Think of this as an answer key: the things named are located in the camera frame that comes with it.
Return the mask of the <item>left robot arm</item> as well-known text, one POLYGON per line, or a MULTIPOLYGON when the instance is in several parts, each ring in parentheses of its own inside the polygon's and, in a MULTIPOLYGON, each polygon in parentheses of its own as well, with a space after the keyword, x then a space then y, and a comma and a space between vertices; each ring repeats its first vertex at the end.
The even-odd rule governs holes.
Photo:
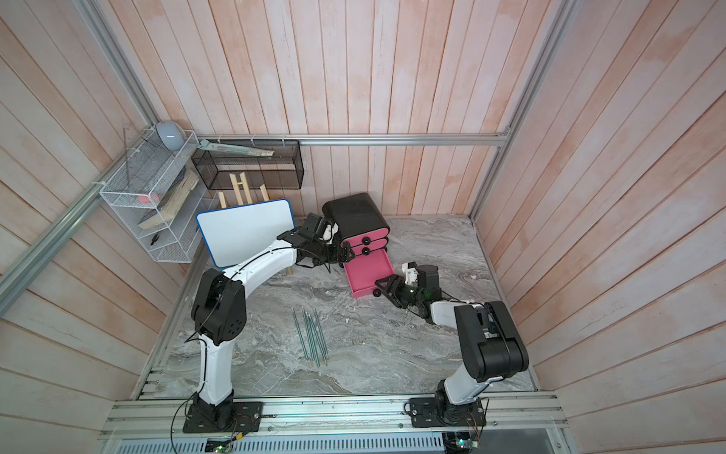
POLYGON ((297 229, 284 232, 270 246, 222 272, 202 276, 192 310, 194 339, 202 350, 198 400, 217 407, 232 398, 234 340, 247 323, 247 298, 270 278, 310 259, 313 268, 355 258, 347 241, 326 236, 306 238, 297 229))

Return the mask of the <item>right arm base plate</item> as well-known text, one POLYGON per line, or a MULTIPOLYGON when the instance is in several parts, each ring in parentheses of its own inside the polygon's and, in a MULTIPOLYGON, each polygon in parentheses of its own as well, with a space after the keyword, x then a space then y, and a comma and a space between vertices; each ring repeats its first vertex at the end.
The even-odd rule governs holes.
POLYGON ((481 429, 487 426, 488 405, 480 399, 463 405, 454 405, 444 395, 414 397, 404 406, 404 412, 417 429, 443 427, 471 427, 481 429))

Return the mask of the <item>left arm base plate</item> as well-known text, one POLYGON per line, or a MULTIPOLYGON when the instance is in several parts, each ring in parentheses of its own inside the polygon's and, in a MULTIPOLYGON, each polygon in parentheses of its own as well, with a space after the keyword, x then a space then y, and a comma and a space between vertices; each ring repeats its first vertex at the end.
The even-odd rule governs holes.
POLYGON ((183 425, 183 433, 239 433, 247 434, 260 429, 264 403, 222 402, 210 406, 195 401, 183 425))

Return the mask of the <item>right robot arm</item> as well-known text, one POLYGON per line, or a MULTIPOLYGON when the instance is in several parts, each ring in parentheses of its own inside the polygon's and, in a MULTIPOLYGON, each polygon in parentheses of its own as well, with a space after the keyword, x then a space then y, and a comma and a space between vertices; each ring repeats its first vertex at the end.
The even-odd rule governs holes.
POLYGON ((490 384, 529 369, 529 353, 507 306, 501 301, 462 300, 445 292, 439 268, 410 262, 404 273, 376 280, 375 296, 384 296, 429 325, 458 333, 462 365, 440 383, 437 398, 446 410, 476 401, 490 384))

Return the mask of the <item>pink bottom drawer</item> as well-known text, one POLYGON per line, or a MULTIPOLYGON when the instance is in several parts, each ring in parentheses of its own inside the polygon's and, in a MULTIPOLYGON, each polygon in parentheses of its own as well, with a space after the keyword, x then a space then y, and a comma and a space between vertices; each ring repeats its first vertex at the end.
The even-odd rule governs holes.
POLYGON ((344 269, 355 299, 372 295, 377 280, 395 274, 385 250, 360 255, 346 263, 344 269))

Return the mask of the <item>black drawer cabinet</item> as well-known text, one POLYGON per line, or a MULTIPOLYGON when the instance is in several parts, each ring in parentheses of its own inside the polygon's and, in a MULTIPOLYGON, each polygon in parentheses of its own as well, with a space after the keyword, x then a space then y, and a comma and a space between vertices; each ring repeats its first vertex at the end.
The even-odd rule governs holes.
POLYGON ((340 245, 342 238, 369 232, 378 228, 389 228, 380 210, 368 193, 358 193, 332 200, 323 205, 323 215, 338 225, 338 232, 332 244, 340 245))

